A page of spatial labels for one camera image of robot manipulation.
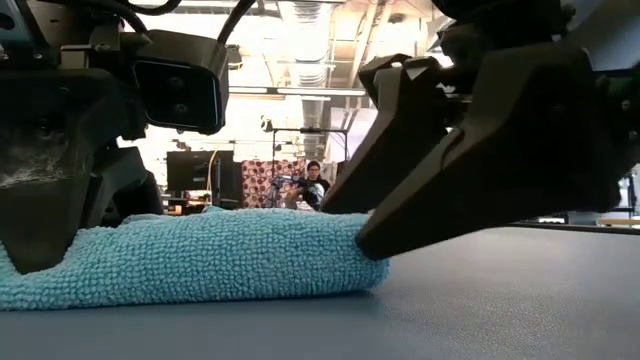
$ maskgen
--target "table surface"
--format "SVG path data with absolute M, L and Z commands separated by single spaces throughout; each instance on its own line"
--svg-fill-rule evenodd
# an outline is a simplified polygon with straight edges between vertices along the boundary
M 495 229 L 392 267 L 342 297 L 0 313 L 0 359 L 640 358 L 640 236 Z

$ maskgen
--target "teal towel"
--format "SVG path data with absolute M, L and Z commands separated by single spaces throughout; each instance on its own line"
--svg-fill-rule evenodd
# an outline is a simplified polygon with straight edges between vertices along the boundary
M 354 237 L 366 215 L 287 209 L 134 216 L 81 230 L 58 266 L 18 274 L 0 247 L 0 310 L 276 299 L 380 284 Z

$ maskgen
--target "man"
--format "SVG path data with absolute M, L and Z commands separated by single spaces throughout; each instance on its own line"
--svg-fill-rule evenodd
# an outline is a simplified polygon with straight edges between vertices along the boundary
M 302 195 L 302 200 L 311 208 L 320 210 L 320 202 L 331 184 L 320 176 L 320 163 L 310 161 L 307 164 L 307 178 L 298 181 L 298 187 L 289 191 L 285 198 L 285 204 L 289 209 L 297 209 L 296 201 Z

